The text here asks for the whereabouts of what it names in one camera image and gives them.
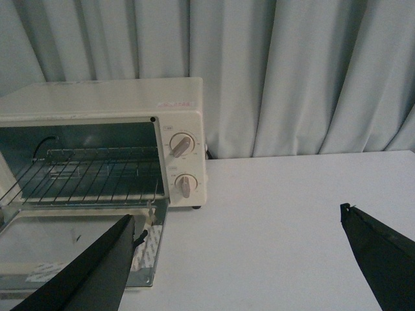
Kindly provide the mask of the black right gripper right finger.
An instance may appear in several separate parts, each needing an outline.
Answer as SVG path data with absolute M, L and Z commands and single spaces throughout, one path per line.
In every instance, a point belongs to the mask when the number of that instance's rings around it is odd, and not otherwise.
M 414 241 L 349 203 L 340 221 L 381 309 L 414 310 Z

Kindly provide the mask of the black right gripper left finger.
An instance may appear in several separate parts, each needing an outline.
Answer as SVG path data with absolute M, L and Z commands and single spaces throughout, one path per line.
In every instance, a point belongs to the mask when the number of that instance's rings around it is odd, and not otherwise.
M 50 281 L 14 310 L 118 310 L 134 251 L 148 231 L 134 238 L 135 220 L 127 214 Z

